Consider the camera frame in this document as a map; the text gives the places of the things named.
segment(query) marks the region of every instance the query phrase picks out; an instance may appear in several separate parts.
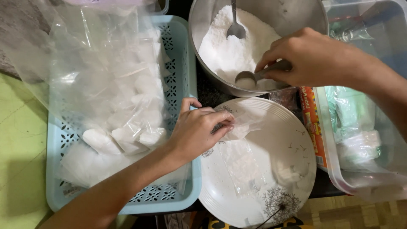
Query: light blue basket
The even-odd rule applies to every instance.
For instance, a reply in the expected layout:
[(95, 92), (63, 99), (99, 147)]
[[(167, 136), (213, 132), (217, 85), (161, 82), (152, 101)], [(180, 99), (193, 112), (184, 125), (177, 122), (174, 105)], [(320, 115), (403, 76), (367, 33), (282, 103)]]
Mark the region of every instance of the light blue basket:
[[(188, 41), (188, 23), (177, 16), (154, 16), (155, 25), (160, 28), (165, 51), (171, 58), (166, 68), (171, 75), (166, 77), (170, 90), (165, 93), (172, 118), (168, 121), (170, 131), (178, 118), (183, 97), (197, 97), (195, 55)], [(72, 187), (55, 178), (55, 171), (67, 148), (79, 139), (70, 128), (70, 120), (59, 120), (48, 116), (46, 197), (50, 208), (57, 211), (83, 192), (83, 188)], [(120, 214), (143, 214), (179, 211), (191, 206), (201, 192), (201, 161), (198, 157), (192, 163), (191, 179), (186, 182), (184, 194), (177, 193), (169, 184), (148, 186), (137, 193)]]

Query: hand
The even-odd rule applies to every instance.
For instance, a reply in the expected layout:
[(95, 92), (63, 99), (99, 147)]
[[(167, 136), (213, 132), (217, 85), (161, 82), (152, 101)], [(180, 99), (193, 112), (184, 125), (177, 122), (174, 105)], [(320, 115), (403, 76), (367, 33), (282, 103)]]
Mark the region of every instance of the hand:
[(351, 45), (304, 28), (273, 42), (257, 64), (255, 72), (282, 58), (293, 69), (269, 71), (265, 78), (292, 86), (347, 86), (362, 90), (372, 69), (387, 67), (377, 58)]
[[(196, 110), (189, 110), (193, 105)], [(174, 131), (165, 144), (170, 149), (168, 157), (180, 167), (212, 148), (226, 133), (233, 129), (229, 126), (234, 117), (226, 110), (215, 111), (210, 107), (201, 108), (196, 98), (184, 98)], [(218, 123), (225, 126), (212, 133)]]

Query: spoon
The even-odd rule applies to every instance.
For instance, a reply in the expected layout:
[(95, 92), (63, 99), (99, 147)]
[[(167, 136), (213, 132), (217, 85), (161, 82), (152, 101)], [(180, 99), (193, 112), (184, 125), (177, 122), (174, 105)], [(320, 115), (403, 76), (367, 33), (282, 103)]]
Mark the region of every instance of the spoon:
[(228, 31), (226, 32), (226, 38), (229, 36), (236, 36), (239, 39), (246, 38), (246, 31), (242, 25), (237, 23), (236, 21), (236, 0), (231, 0), (232, 2), (232, 14), (233, 14), (233, 22), (232, 25), (229, 27)]
[(236, 78), (234, 79), (234, 82), (236, 83), (238, 80), (243, 79), (243, 78), (250, 78), (254, 80), (254, 83), (257, 85), (257, 81), (264, 79), (264, 73), (273, 70), (273, 69), (278, 69), (278, 70), (283, 70), (283, 71), (290, 71), (293, 68), (291, 63), (288, 60), (280, 60), (277, 63), (268, 66), (267, 68), (259, 71), (258, 73), (252, 73), (249, 71), (243, 71), (237, 74)]

